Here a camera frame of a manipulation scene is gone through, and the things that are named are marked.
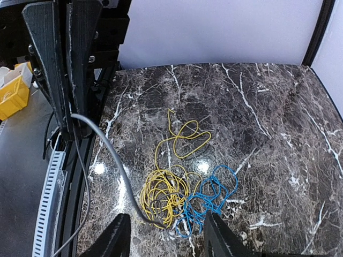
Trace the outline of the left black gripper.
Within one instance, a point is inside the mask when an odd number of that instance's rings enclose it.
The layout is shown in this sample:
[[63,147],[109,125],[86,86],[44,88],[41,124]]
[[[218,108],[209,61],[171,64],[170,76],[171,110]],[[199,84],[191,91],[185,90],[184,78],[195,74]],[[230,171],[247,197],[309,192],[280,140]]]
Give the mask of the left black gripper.
[[66,141],[74,136],[77,124],[70,115],[89,113],[91,72],[113,66],[118,59],[130,5],[130,1],[1,1],[1,66],[13,69],[28,60],[33,45]]

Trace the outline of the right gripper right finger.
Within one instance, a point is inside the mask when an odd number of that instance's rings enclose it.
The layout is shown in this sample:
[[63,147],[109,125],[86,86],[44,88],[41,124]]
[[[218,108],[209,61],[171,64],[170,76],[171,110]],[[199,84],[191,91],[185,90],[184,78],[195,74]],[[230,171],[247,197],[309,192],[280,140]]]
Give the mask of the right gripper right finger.
[[255,256],[217,213],[208,211],[204,222],[205,256]]

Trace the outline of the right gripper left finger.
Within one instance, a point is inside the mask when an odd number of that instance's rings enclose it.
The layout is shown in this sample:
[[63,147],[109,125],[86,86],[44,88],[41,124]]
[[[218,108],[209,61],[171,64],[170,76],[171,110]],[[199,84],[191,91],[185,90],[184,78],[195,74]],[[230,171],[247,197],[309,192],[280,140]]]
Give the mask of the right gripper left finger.
[[118,214],[98,239],[81,255],[130,256],[131,219],[128,214]]

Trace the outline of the yellow storage bin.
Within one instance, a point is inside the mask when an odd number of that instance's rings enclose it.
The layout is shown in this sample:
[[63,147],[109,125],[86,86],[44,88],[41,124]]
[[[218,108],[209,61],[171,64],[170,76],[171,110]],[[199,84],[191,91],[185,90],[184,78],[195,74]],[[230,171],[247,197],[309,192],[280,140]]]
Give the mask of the yellow storage bin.
[[30,62],[1,67],[1,121],[27,106],[32,76]]

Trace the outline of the black front rail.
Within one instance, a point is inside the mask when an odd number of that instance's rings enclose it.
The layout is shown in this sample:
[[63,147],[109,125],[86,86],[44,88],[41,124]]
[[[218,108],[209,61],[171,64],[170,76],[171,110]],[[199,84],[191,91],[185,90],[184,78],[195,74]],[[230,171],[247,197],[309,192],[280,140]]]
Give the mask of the black front rail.
[[[95,100],[91,101],[88,106],[91,112],[86,115],[91,121],[99,124],[102,112],[106,103],[109,89],[112,85],[116,70],[120,68],[120,62],[108,68],[103,68],[95,75],[96,82],[93,83],[95,90],[92,96]],[[72,161],[69,167],[71,170],[70,181],[68,186],[68,200],[64,215],[64,225],[61,227],[60,244],[66,246],[58,253],[58,256],[76,256],[78,233],[85,225],[90,212],[90,200],[85,198],[85,192],[89,189],[88,168],[92,159],[92,152],[95,142],[95,132],[91,131],[90,135],[77,139],[72,144],[74,155],[69,157]]]

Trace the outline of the left black corner post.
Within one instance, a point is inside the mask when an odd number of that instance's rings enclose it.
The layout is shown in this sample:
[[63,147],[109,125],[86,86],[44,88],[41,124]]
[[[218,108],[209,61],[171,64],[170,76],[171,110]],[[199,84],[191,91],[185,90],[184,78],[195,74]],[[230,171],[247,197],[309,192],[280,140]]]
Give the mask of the left black corner post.
[[316,26],[303,58],[302,65],[312,65],[329,24],[334,5],[335,0],[323,0]]

